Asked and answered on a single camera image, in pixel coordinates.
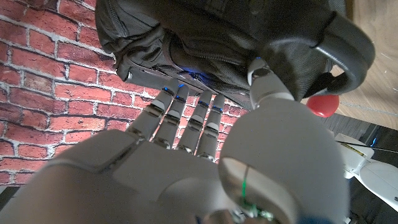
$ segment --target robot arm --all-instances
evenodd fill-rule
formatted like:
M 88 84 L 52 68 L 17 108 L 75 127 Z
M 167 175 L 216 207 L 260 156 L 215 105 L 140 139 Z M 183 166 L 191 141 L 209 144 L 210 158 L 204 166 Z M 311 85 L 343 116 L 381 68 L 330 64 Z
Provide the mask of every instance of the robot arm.
M 49 161 L 0 223 L 341 223 L 338 145 L 263 60 L 250 69 L 255 110 L 235 123 L 219 165 L 224 97 L 210 106 L 202 93 L 172 150 L 188 89 L 171 80 L 126 132 L 103 131 Z

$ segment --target red ball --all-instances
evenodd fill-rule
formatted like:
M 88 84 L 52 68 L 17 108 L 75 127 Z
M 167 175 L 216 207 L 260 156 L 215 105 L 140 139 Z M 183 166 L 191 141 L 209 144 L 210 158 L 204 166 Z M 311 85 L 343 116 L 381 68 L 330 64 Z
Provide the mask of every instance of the red ball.
M 307 101 L 307 107 L 315 115 L 327 118 L 336 112 L 339 103 L 337 95 L 311 96 Z

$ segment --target brick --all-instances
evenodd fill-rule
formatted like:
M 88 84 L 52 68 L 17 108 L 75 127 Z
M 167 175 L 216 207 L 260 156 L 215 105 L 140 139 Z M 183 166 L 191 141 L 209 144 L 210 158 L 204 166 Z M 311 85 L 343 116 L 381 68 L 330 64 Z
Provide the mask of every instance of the brick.
M 5 123 L 0 121 L 0 137 L 4 133 L 4 128 L 6 128 Z
M 0 87 L 0 101 L 7 102 L 7 92 Z
M 187 124 L 188 124 L 188 119 L 187 119 L 187 118 L 184 118 L 184 117 L 181 117 L 180 125 L 179 125 L 179 126 L 180 126 L 180 127 L 181 127 L 181 126 L 186 127 Z
M 13 156 L 14 149 L 12 148 L 12 144 L 6 141 L 0 141 L 0 155 L 2 156 Z
M 10 22 L 0 21 L 0 30 L 7 30 L 7 32 L 0 32 L 0 38 L 9 40 L 13 43 L 26 45 L 25 28 L 11 24 Z
M 125 131 L 127 128 L 128 123 L 124 121 L 118 121 L 118 120 L 109 120 L 106 123 L 106 129 L 117 129 L 120 131 Z
M 69 79 L 85 83 L 96 83 L 97 72 L 95 69 L 92 68 L 85 68 L 78 65 L 70 65 Z
M 11 88 L 10 102 L 30 109 L 41 109 L 51 113 L 66 111 L 66 102 L 51 99 L 31 91 Z
M 248 112 L 249 112 L 248 110 L 246 110 L 246 109 L 242 109 L 242 110 L 241 110 L 241 116 L 243 116 L 243 115 L 247 114 Z
M 218 131 L 223 131 L 224 130 L 225 125 L 224 124 L 220 124 L 218 126 Z
M 3 62 L 7 61 L 7 50 L 8 50 L 8 46 L 2 42 L 0 42 L 0 60 L 2 60 Z
M 54 41 L 50 37 L 34 30 L 30 30 L 29 32 L 29 45 L 37 50 L 43 51 L 44 53 L 54 54 Z
M 206 112 L 206 116 L 205 116 L 205 119 L 207 119 L 207 118 L 209 117 L 209 114 L 210 114 L 210 111 L 209 111 L 209 110 L 207 110 L 207 112 Z
M 227 114 L 223 114 L 221 116 L 221 122 L 233 125 L 238 120 L 237 117 L 228 116 Z
M 69 104 L 69 114 L 92 115 L 94 103 L 84 101 L 71 101 Z
M 22 118 L 21 109 L 8 103 L 0 103 L 0 119 L 19 122 Z
M 81 142 L 91 137 L 91 131 L 71 132 L 65 136 L 65 142 Z
M 187 98 L 187 104 L 188 105 L 193 105 L 193 102 L 195 102 L 195 97 L 194 96 L 188 96 Z
M 36 159 L 43 159 L 47 157 L 47 148 L 30 145 L 19 145 L 18 155 Z
M 224 105 L 224 108 L 223 108 L 223 112 L 224 112 L 224 113 L 227 113 L 227 112 L 229 111 L 229 109 L 231 109 L 231 105 L 225 104 L 225 105 Z
M 140 108 L 145 108 L 146 106 L 150 105 L 152 102 L 151 98 L 146 98 L 143 96 L 135 96 L 134 97 L 134 106 L 140 107 Z
M 95 7 L 96 0 L 84 0 L 84 2 L 89 5 Z
M 112 102 L 131 106 L 132 98 L 130 94 L 116 92 L 113 96 Z
M 32 178 L 34 173 L 16 173 L 15 174 L 15 183 L 16 184 L 27 184 Z
M 157 96 L 160 93 L 160 90 L 145 87 L 145 92 L 147 92 L 150 96 Z
M 73 145 L 59 145 L 57 147 L 55 147 L 55 156 L 61 154 L 63 151 L 69 149 L 70 147 L 72 147 Z
M 11 85 L 19 85 L 21 76 L 16 70 L 0 65 L 0 81 Z
M 220 143 L 218 143 L 218 147 L 217 147 L 217 149 L 222 149 L 223 148 L 223 145 L 224 145 L 224 142 L 220 142 Z
M 101 130 L 101 131 L 93 131 L 93 136 L 96 136 L 98 133 L 101 133 L 101 132 L 103 132 L 103 131 L 105 131 L 105 130 Z
M 30 110 L 23 110 L 22 114 L 22 125 L 40 129 L 45 129 L 45 127 L 47 126 L 47 116 L 45 114 L 33 112 Z
M 218 161 L 220 159 L 221 151 L 216 151 L 215 159 Z
M 22 21 L 71 40 L 76 39 L 77 23 L 64 19 L 53 12 L 29 8 L 25 16 L 22 17 Z
M 84 47 L 60 42 L 58 44 L 58 57 L 85 65 L 91 65 L 107 70 L 113 70 L 114 60 L 112 57 L 96 53 Z
M 100 44 L 100 40 L 98 39 L 98 34 L 97 31 L 89 28 L 89 27 L 82 27 L 79 35 L 79 41 L 81 43 L 97 47 L 97 48 L 102 48 Z
M 3 158 L 0 161 L 0 169 L 37 171 L 44 164 L 45 161 L 39 160 Z
M 0 15 L 19 21 L 24 15 L 26 6 L 15 0 L 1 0 Z
M 49 129 L 54 131 L 62 130 L 92 130 L 99 131 L 104 129 L 105 120 L 98 118 L 81 117 L 57 117 L 50 119 Z
M 220 141 L 225 141 L 225 139 L 226 139 L 227 136 L 228 136 L 228 135 L 225 134 L 225 133 L 218 133 L 218 140 L 220 140 Z
M 180 142 L 180 139 L 178 137 L 174 138 L 173 146 L 177 146 L 178 143 Z
M 58 84 L 55 87 L 55 96 L 68 99 L 111 101 L 111 92 L 97 87 Z
M 55 77 L 64 77 L 65 73 L 63 63 L 25 50 L 12 49 L 12 62 Z
M 183 114 L 184 114 L 185 116 L 187 116 L 187 117 L 191 117 L 194 110 L 195 110 L 194 107 L 192 107 L 192 106 L 187 106 L 187 107 L 185 108 Z
M 178 136 L 182 136 L 182 134 L 184 133 L 185 128 L 180 128 L 180 130 L 177 132 Z
M 55 144 L 62 140 L 63 134 L 38 131 L 9 123 L 6 137 L 15 141 L 32 144 Z
M 116 105 L 99 104 L 97 107 L 97 115 L 109 118 L 136 119 L 140 112 L 139 109 Z
M 61 0 L 59 13 L 91 27 L 95 27 L 94 11 L 77 2 Z
M 0 172 L 0 184 L 7 184 L 10 182 L 10 174 L 7 172 Z
M 33 90 L 46 93 L 52 92 L 52 80 L 25 72 L 24 86 Z
M 229 132 L 231 131 L 232 126 L 225 126 L 223 132 L 229 134 Z
M 106 72 L 99 73 L 98 83 L 100 85 L 118 88 L 120 90 L 133 91 L 136 93 L 144 92 L 144 87 L 131 83 L 125 83 L 117 75 Z
M 241 110 L 242 110 L 242 108 L 240 108 L 240 107 L 231 106 L 229 108 L 229 113 L 232 114 L 232 115 L 239 116 L 241 114 Z

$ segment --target black fabric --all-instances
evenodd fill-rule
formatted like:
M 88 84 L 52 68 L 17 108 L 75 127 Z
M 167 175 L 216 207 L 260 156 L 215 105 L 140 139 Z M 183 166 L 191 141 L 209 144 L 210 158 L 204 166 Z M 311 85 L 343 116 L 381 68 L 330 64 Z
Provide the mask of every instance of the black fabric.
M 98 0 L 99 41 L 107 53 L 115 55 L 115 68 L 125 82 L 160 89 L 169 77 L 175 77 L 191 87 L 191 94 L 211 89 L 250 110 L 247 65 L 262 57 L 295 99 L 301 100 L 315 80 L 331 69 L 328 59 L 308 45 L 318 38 L 316 27 L 330 19 L 330 6 L 342 6 L 344 1 L 272 0 L 255 14 L 249 2 Z M 276 6 L 284 7 L 286 13 L 275 10 Z M 307 27 L 286 20 L 300 20 L 297 23 Z M 297 29 L 313 40 L 270 44 L 270 27 L 277 31 L 274 35 L 284 35 L 278 26 Z M 156 72 L 143 72 L 137 65 Z M 180 76 L 181 71 L 191 75 Z

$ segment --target wooden floor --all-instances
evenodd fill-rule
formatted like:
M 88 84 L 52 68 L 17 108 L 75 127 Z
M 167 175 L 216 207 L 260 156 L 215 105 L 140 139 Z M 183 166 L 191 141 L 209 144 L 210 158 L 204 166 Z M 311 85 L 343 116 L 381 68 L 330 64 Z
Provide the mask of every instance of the wooden floor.
M 337 113 L 398 130 L 398 1 L 352 3 L 352 20 L 374 42 L 376 59 L 365 82 L 340 96 Z

